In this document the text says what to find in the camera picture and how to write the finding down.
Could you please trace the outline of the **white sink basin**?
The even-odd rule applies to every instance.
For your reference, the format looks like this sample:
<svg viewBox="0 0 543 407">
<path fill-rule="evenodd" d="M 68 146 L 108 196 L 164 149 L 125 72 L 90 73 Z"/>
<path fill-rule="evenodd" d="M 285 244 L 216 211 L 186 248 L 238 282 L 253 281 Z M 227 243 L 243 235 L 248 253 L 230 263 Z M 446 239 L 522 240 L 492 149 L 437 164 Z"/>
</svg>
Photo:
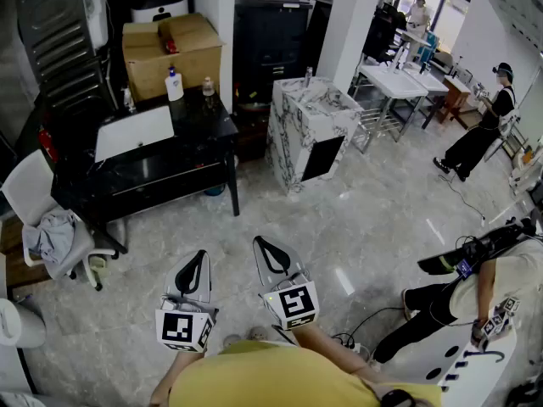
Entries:
<svg viewBox="0 0 543 407">
<path fill-rule="evenodd" d="M 98 129 L 94 161 L 101 162 L 173 136 L 168 106 L 133 114 Z"/>
</svg>

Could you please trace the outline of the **white wall-mounted device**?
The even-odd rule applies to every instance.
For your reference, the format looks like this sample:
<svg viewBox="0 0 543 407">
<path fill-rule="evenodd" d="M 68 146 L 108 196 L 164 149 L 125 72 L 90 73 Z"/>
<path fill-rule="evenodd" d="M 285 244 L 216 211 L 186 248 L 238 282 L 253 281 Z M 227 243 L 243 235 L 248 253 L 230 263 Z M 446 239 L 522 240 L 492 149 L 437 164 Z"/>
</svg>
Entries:
<svg viewBox="0 0 543 407">
<path fill-rule="evenodd" d="M 109 40 L 106 0 L 85 0 L 87 27 L 95 51 Z"/>
</svg>

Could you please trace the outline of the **brown cardboard box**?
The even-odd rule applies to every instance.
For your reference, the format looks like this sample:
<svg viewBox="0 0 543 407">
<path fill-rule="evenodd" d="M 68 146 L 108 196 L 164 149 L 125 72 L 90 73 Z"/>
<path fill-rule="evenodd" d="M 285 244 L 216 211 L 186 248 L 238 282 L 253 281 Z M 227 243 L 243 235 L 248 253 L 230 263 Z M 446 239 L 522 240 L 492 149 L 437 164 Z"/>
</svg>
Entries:
<svg viewBox="0 0 543 407">
<path fill-rule="evenodd" d="M 134 100 L 164 96 L 170 68 L 182 87 L 199 87 L 210 78 L 220 88 L 223 42 L 202 14 L 186 14 L 150 23 L 126 23 L 122 52 Z"/>
</svg>

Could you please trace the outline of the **white panel with holes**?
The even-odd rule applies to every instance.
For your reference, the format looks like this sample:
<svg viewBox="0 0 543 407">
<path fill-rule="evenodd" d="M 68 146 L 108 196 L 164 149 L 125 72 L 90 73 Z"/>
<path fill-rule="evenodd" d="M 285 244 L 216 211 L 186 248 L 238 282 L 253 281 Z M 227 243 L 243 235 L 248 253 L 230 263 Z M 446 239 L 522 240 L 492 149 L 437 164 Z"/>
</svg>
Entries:
<svg viewBox="0 0 543 407">
<path fill-rule="evenodd" d="M 402 348 L 381 371 L 403 382 L 441 389 L 443 407 L 482 407 L 517 344 L 512 328 L 482 352 L 470 342 L 469 326 L 445 327 Z"/>
</svg>

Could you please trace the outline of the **marble pattern cabinet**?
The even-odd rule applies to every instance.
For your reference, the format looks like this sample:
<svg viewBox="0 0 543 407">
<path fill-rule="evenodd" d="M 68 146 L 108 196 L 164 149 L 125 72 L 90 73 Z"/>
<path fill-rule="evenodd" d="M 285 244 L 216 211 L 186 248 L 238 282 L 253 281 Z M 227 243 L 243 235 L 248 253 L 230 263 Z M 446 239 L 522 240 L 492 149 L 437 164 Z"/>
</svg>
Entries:
<svg viewBox="0 0 543 407">
<path fill-rule="evenodd" d="M 287 194 L 333 178 L 364 108 L 329 79 L 275 81 L 266 160 Z"/>
</svg>

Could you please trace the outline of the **black suitcase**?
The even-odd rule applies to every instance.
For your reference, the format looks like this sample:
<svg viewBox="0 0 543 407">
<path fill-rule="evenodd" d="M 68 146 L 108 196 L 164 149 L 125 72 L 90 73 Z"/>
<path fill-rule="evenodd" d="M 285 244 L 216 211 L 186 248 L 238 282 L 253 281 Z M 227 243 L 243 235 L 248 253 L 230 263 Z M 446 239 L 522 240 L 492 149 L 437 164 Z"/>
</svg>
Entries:
<svg viewBox="0 0 543 407">
<path fill-rule="evenodd" d="M 273 82 L 300 78 L 310 4 L 235 0 L 232 83 L 238 104 L 269 103 Z"/>
</svg>

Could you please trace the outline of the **grey metal appliance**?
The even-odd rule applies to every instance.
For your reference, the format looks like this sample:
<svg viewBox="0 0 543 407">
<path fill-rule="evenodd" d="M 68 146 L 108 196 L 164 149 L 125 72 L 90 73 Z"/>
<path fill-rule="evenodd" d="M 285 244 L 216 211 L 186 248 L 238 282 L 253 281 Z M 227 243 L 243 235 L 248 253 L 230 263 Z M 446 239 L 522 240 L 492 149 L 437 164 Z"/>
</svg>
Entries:
<svg viewBox="0 0 543 407">
<path fill-rule="evenodd" d="M 57 114 L 116 107 L 108 42 L 92 47 L 85 0 L 16 0 L 21 41 L 40 92 Z"/>
</svg>

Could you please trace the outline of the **person's left forearm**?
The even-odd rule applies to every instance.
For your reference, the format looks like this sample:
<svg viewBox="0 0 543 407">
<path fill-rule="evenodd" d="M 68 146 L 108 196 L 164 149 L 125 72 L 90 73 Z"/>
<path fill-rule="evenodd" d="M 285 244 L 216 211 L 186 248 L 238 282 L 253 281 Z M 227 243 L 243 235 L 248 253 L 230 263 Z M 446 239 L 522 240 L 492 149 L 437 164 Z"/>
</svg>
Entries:
<svg viewBox="0 0 543 407">
<path fill-rule="evenodd" d="M 156 386 L 149 400 L 149 407 L 164 407 L 176 379 L 188 366 L 204 358 L 204 353 L 179 351 L 165 376 Z"/>
</svg>

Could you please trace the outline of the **white soap bottle blue pump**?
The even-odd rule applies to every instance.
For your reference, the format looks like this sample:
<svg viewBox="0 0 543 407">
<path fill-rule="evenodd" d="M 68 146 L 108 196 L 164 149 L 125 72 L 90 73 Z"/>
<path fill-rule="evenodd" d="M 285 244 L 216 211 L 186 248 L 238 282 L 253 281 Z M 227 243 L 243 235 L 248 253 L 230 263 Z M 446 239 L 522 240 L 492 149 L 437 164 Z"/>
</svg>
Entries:
<svg viewBox="0 0 543 407">
<path fill-rule="evenodd" d="M 182 75 L 176 71 L 174 66 L 170 66 L 168 69 L 168 76 L 165 78 L 165 87 L 170 102 L 175 102 L 183 98 Z"/>
</svg>

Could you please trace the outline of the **white rounded appliance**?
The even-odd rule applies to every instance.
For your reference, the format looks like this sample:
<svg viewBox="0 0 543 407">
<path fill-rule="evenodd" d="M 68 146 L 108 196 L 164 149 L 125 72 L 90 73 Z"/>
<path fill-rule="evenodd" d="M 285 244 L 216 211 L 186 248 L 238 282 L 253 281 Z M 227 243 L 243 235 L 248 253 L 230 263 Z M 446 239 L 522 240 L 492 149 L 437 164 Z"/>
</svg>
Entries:
<svg viewBox="0 0 543 407">
<path fill-rule="evenodd" d="M 133 23 L 149 23 L 188 13 L 188 0 L 136 0 L 131 6 Z"/>
</svg>

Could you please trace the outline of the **white cylinder bin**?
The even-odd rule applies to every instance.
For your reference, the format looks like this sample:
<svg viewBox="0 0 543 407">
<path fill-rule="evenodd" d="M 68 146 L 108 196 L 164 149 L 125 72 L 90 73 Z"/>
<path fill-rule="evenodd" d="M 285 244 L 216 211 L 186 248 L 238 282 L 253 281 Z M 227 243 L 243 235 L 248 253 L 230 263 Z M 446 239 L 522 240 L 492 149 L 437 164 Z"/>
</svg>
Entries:
<svg viewBox="0 0 543 407">
<path fill-rule="evenodd" d="M 0 298 L 0 344 L 16 348 L 38 348 L 46 341 L 46 327 L 34 312 Z"/>
</svg>

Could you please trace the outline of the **black vanity frame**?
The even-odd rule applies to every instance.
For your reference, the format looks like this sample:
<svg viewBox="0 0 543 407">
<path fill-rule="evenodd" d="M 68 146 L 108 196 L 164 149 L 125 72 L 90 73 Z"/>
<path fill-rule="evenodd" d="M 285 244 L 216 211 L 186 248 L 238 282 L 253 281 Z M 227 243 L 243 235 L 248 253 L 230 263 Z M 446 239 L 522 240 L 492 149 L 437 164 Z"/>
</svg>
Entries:
<svg viewBox="0 0 543 407">
<path fill-rule="evenodd" d="M 116 255 L 126 245 L 107 225 L 161 204 L 211 188 L 228 187 L 239 215 L 234 146 L 237 134 L 190 142 L 173 137 L 92 165 L 65 158 L 56 165 L 51 195 L 109 244 Z"/>
</svg>

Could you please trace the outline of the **white office chair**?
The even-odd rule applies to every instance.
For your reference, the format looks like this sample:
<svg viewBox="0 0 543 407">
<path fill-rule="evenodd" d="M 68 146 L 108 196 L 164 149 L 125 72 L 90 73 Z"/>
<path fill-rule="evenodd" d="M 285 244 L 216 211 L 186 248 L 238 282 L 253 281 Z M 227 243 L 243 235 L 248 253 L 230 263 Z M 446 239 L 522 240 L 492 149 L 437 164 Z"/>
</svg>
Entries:
<svg viewBox="0 0 543 407">
<path fill-rule="evenodd" d="M 14 167 L 3 182 L 1 191 L 23 225 L 37 226 L 48 211 L 62 209 L 51 195 L 52 186 L 53 172 L 42 152 L 36 150 Z M 103 286 L 94 274 L 91 259 L 96 257 L 104 262 L 107 256 L 114 257 L 118 252 L 98 247 L 89 227 L 73 214 L 76 217 L 74 242 L 60 265 L 44 261 L 39 254 L 30 252 L 22 241 L 23 259 L 31 268 L 44 267 L 54 280 L 62 276 L 74 279 L 75 267 L 83 264 L 89 283 L 95 290 L 101 291 Z"/>
</svg>

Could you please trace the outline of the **person's yellow shirt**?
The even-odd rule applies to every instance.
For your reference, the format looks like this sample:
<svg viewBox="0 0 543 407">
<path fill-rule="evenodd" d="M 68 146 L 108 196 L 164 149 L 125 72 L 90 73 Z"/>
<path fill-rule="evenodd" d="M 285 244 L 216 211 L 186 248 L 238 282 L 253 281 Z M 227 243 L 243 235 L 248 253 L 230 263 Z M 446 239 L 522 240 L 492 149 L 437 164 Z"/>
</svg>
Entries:
<svg viewBox="0 0 543 407">
<path fill-rule="evenodd" d="M 168 407 L 380 407 L 358 377 L 307 348 L 242 341 L 189 365 Z"/>
</svg>

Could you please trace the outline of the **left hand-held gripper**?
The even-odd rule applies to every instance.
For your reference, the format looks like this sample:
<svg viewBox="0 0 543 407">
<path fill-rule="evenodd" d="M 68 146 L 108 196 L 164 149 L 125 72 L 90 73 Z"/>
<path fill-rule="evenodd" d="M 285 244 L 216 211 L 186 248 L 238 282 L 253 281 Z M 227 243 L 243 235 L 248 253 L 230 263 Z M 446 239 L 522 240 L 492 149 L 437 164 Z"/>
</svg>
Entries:
<svg viewBox="0 0 543 407">
<path fill-rule="evenodd" d="M 219 312 L 210 299 L 208 253 L 198 250 L 181 257 L 166 275 L 155 311 L 157 341 L 173 350 L 203 353 Z"/>
</svg>

